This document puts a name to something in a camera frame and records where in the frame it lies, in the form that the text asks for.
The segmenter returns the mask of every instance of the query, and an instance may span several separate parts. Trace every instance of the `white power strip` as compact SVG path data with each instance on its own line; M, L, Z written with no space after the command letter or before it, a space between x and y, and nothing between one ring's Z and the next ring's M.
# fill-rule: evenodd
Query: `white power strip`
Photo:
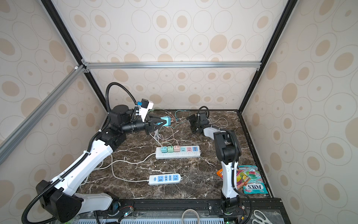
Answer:
M157 147L155 150L156 159L179 159L200 157L199 146L164 146Z
M177 184L180 183L181 180L182 180L182 176L180 176L180 174L178 173L150 175L149 185Z

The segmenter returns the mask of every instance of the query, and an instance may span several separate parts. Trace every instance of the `wallpaper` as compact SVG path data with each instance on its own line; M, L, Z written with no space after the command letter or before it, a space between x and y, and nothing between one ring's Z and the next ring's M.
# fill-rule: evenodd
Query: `wallpaper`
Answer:
M77 78L55 105L0 165L0 224L20 224L35 186L65 170L88 147L106 111L84 75ZM37 202L32 221L51 218Z
M77 64L34 0L0 1L0 144Z
M260 61L287 0L53 0L88 62Z
M292 223L358 220L358 1L302 0L244 110Z
M186 69L93 69L103 94L111 82L123 84L137 101L142 98L154 108L238 109L256 68ZM118 104L133 108L132 99L122 88L110 89L111 108Z

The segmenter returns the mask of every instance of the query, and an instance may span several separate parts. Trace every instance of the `black metal frame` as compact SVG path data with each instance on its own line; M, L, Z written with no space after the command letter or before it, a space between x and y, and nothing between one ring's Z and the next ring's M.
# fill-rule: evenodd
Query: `black metal frame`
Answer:
M71 38L70 33L68 32L65 24L63 23L61 17L59 16L52 1L51 0L41 0L41 1L43 3L44 7L46 8L48 14L52 18L58 31L60 32L62 38L66 42L68 48L70 49L73 56L75 57L77 63L79 65L85 66L84 61L82 61L83 57L82 57L81 53L79 52L76 44L74 43L73 39ZM238 117L240 119L240 123L242 125L245 136L247 138L248 145L250 147L253 158L254 158L254 160L257 164L257 167L261 173L261 176L262 176L262 179L266 185L266 188L269 191L270 196L272 197L271 199L252 200L253 201L252 202L253 209L259 209L259 210L261 210L261 209L277 209L277 210L280 210L285 223L289 223L289 224L290 224L290 220L289 220L286 210L282 204L282 201L280 199L273 198L273 196L272 196L272 191L271 191L270 186L267 182L265 173L263 172L262 165L258 159L256 149L253 145L252 139L251 139L250 134L247 130L245 121L243 120L242 112L243 112L247 102L250 99L250 96L251 96L277 42L278 42L280 35L282 34L282 31L285 28L285 25L294 9L296 3L297 3L297 0L288 0L287 5L286 5L286 7L281 15L281 18L277 24L277 27L274 31L274 34L271 37L268 47L266 48L266 51L262 57L261 67L255 73L255 75L250 83L250 86L244 96L243 102L241 103L240 108L237 111ZM98 87L95 79L93 78L91 72L87 69L85 72L85 76L88 79L89 83L91 84L93 90L97 94L99 100L101 101L103 106L106 108L105 98L104 98L100 88ZM143 200L122 200L122 205L125 205L125 204L132 205L135 207L136 211L184 211L188 208L194 208L197 211L208 211L209 213L212 214L214 209L213 208L209 209L209 206L215 205L215 203L217 203L217 205L219 205L220 204L219 201L220 201L219 199L217 199L217 200L215 200L215 199L213 199L213 200L197 200L197 199L145 200L145 199L143 199ZM249 207L248 201L246 199L242 199L242 202L246 207ZM120 218L120 215L122 215L122 214L118 214L118 216L106 217L105 214L99 213L99 216L104 216L105 218ZM237 214L235 214L235 215L232 214L231 215L232 217L231 217L231 216L220 214L219 210L218 210L218 213L216 213L216 215L219 215L219 217L223 217L226 219L234 218L234 220L235 220L237 218Z
M76 59L79 65L83 65L86 68L86 65L82 62L82 55L79 52L76 44L74 43L71 35L69 34L65 24L63 23L60 15L58 14L55 6L53 5L51 0L41 0L42 4L44 5L45 9L47 10L48 14L50 15L53 23L55 24L57 30L60 32L63 40L66 42L68 48L70 49L71 53L73 54L74 58ZM86 76L88 82L92 86L93 90L95 91L98 99L103 104L103 107L107 110L105 97L103 96L97 82L93 78L91 72L88 69L85 69L84 75Z

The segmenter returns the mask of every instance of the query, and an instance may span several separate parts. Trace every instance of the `brown marble tabletop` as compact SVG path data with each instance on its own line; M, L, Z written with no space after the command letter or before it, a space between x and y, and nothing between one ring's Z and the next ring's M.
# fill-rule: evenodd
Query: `brown marble tabletop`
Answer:
M164 111L153 111L163 115ZM177 117L185 120L189 112L178 112ZM228 129L235 131L240 142L242 155L239 165L255 165L254 159L247 144L247 140L241 128L236 111L210 111L210 118L214 121L220 117L228 121ZM218 120L216 125L224 127L226 121ZM190 124L184 122L175 129L169 127L162 128L160 134L163 138L172 135L182 146L199 145L201 157L182 158L182 159L156 159L155 155L150 156L145 162L132 165L125 162L113 164L113 172L117 177L126 180L146 180L149 175L179 173L183 180L179 184L154 185L149 186L148 182L125 182L116 179L112 175L111 167L103 170L93 171L85 185L78 189L79 193L95 194L109 191L121 199L218 199L221 196L222 179L216 174L221 169L221 163L216 158L214 142L203 135L196 136L190 130ZM127 134L127 140L112 153L113 161L126 160L129 162L139 162L148 155L155 152L159 144L144 131L136 134ZM107 157L102 167L111 163L111 157ZM251 198L266 198L265 194L251 194Z

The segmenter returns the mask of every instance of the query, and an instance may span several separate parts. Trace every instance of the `white scissors handle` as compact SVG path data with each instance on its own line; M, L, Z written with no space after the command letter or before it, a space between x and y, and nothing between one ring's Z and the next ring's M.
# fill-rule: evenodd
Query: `white scissors handle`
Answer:
M261 218L260 216L256 215L256 212L261 213L261 215L265 218ZM256 217L256 219L252 220L252 223L257 222L259 224L273 224L272 222L270 222L270 220L264 215L264 213L262 213L260 210L254 210L253 211L253 215Z

